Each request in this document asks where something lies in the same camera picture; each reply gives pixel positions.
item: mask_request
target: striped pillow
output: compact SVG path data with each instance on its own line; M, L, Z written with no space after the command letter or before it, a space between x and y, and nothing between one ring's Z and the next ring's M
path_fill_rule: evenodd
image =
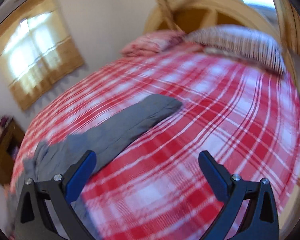
M261 31L239 25L218 25L194 31L185 37L185 41L257 60L280 75L285 72L280 45L270 35Z

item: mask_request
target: blue gripper pad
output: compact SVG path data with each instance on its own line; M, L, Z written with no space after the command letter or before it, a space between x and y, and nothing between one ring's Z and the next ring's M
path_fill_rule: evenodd
M65 199L68 204L78 199L96 164L97 156L95 152L90 152L66 185Z
M219 165L217 162L213 164L205 155L204 151L199 153L199 166L204 176L206 177L213 193L217 200L226 203L229 199L227 184L214 165Z

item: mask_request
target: wooden furniture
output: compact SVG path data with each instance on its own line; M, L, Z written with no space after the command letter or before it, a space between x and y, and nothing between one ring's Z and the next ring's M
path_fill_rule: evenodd
M182 7L173 11L174 24L186 33L197 29L222 24L235 24L256 29L272 36L283 46L279 31L262 15L241 0L196 0L184 2ZM143 33L169 29L159 6L149 14ZM297 84L297 74L287 48L283 46L282 56L285 66Z
M10 184L14 160L12 152L21 146L24 131L12 120L0 137L0 184Z

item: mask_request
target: wooden headboard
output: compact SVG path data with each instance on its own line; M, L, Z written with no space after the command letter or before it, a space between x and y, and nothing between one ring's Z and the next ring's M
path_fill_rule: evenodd
M186 33L215 25L236 24L267 33L282 45L279 30L256 10L244 4L242 0L196 0L175 9L173 19L177 28ZM156 7L146 21L144 33L163 29L168 29L168 25L160 8ZM297 76L289 51L283 48L282 55L287 70L297 84Z

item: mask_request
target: pink pillow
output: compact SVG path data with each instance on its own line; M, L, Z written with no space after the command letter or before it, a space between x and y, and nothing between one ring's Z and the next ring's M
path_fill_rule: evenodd
M137 54L138 56L148 56L149 51L160 53L183 41L183 31L163 30L145 34L130 42L122 50L123 56Z
M203 52L205 46L201 44L197 44L194 42L183 42L176 46L174 46L171 49L168 49L167 52Z

